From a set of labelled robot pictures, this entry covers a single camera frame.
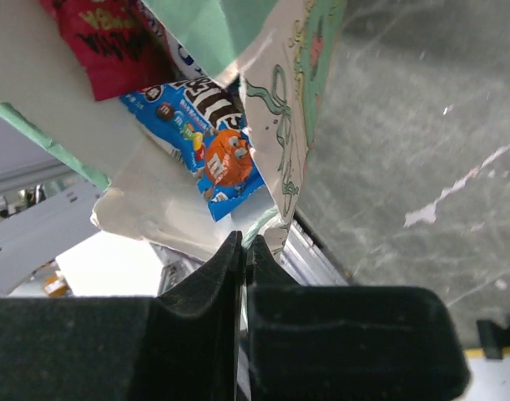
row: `decorative swirl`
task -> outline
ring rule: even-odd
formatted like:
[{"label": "decorative swirl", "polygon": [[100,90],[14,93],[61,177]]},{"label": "decorative swirl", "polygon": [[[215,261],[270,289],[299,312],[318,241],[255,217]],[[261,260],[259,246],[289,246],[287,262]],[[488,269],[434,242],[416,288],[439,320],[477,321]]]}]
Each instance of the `decorative swirl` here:
[{"label": "decorative swirl", "polygon": [[282,148],[282,156],[277,171],[284,170],[282,174],[282,194],[285,196],[283,217],[286,217],[290,213],[294,196],[299,194],[299,187],[294,184],[291,177],[291,150],[294,138],[291,134],[291,107],[286,101],[285,71],[279,64],[275,65],[271,80],[271,92],[266,88],[254,86],[247,80],[246,86],[247,96],[261,98],[273,115],[280,116],[275,135],[277,143]]}]

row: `candy wrapper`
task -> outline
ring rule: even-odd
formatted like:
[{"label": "candy wrapper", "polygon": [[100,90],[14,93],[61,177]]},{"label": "candy wrapper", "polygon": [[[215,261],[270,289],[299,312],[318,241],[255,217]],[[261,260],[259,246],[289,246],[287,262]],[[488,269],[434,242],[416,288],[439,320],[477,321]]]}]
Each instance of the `candy wrapper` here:
[{"label": "candy wrapper", "polygon": [[214,220],[264,184],[242,132],[244,115],[210,78],[152,86],[121,101],[160,146],[180,155]]},{"label": "candy wrapper", "polygon": [[174,80],[165,52],[120,0],[39,0],[86,68],[95,100]]},{"label": "candy wrapper", "polygon": [[150,12],[141,0],[125,0],[130,12],[147,28],[166,50],[174,66],[186,79],[204,77],[205,73],[174,36]]}]

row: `gray surface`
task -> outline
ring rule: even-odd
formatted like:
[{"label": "gray surface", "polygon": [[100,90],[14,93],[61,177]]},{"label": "gray surface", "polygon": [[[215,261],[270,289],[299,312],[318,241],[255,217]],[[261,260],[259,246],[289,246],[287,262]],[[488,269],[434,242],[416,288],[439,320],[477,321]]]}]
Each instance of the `gray surface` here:
[{"label": "gray surface", "polygon": [[358,282],[433,289],[477,345],[510,312],[510,0],[347,16],[300,209]]}]

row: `gift bag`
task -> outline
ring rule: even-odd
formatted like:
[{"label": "gift bag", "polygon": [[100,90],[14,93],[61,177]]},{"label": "gift bag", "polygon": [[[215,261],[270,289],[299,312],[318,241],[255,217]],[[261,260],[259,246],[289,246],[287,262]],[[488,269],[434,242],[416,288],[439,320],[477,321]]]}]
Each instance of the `gift bag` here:
[{"label": "gift bag", "polygon": [[83,69],[38,2],[0,2],[0,115],[71,167],[110,185],[103,230],[208,259],[232,230],[264,232],[278,255],[314,142],[344,0],[144,0],[218,85],[240,77],[251,156],[265,182],[212,220],[184,166],[117,99],[94,102]]}]

